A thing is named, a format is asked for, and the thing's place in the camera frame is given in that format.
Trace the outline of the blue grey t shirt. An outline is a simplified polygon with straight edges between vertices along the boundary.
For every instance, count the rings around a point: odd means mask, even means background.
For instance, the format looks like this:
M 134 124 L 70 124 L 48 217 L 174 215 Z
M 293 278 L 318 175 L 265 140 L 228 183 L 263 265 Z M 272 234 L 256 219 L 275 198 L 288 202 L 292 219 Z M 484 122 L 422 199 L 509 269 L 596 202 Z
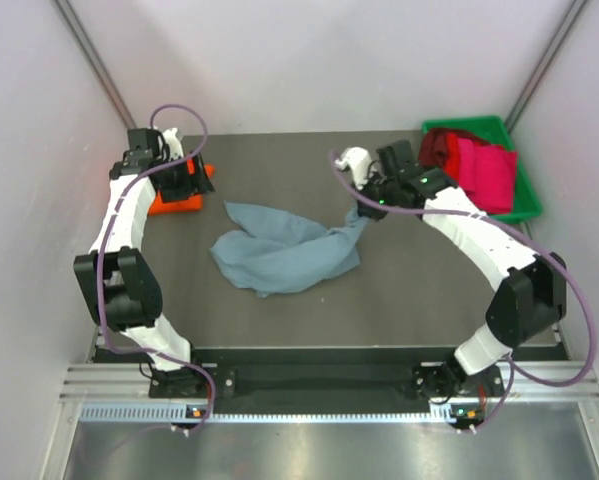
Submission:
M 258 297 L 305 291 L 341 276 L 360 263 L 357 242 L 369 219 L 352 208 L 340 227 L 322 224 L 285 210 L 225 202 L 238 228 L 221 235 L 210 253 L 235 287 Z

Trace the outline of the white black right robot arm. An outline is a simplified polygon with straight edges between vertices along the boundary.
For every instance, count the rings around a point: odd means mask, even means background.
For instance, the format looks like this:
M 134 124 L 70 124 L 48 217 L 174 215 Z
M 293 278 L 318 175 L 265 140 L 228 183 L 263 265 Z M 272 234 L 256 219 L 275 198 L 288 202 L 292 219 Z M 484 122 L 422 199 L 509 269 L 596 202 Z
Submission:
M 482 371 L 563 319 L 566 282 L 554 267 L 559 257 L 540 255 L 482 221 L 481 211 L 452 177 L 415 162 L 409 141 L 393 142 L 374 154 L 351 147 L 337 164 L 351 172 L 354 188 L 365 198 L 358 205 L 360 215 L 380 220 L 386 206 L 416 210 L 488 280 L 494 296 L 484 324 L 444 363 L 453 393 L 471 394 L 482 383 Z

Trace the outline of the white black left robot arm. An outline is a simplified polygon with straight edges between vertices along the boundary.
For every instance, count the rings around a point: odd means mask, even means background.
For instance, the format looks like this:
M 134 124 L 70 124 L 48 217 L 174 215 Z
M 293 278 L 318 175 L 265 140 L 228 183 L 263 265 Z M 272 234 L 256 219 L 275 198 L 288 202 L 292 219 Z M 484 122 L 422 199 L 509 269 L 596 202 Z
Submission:
M 154 398 L 213 392 L 193 345 L 166 318 L 163 294 L 141 248 L 149 213 L 210 193 L 200 155 L 186 153 L 177 129 L 131 129 L 128 148 L 109 172 L 110 199 L 101 230 L 73 271 L 93 319 L 104 332 L 146 354 Z

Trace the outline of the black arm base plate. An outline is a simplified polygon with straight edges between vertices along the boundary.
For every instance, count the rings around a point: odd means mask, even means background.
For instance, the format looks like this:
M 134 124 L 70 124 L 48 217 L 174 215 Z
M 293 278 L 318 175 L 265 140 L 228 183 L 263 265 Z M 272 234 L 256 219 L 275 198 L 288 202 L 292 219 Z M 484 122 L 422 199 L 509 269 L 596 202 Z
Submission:
M 407 400 L 449 400 L 455 396 L 493 398 L 503 393 L 498 368 L 473 377 L 455 375 L 441 365 L 325 364 L 219 365 L 211 368 L 218 400 L 248 398 L 258 393 L 355 392 L 394 394 Z

